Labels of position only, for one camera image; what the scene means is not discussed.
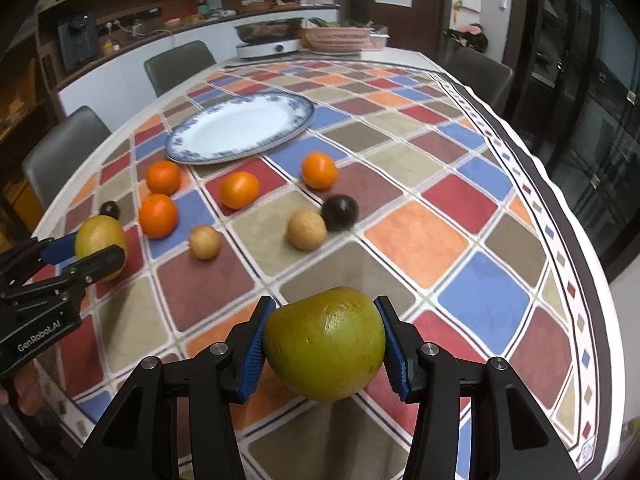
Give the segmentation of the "person left hand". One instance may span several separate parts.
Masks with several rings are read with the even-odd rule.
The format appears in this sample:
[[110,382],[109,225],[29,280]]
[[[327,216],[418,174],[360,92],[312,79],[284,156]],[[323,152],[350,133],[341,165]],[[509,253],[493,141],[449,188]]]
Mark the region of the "person left hand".
[[13,387],[17,393],[17,405],[23,414],[32,416],[42,408],[44,399],[34,362],[29,362],[13,376]]

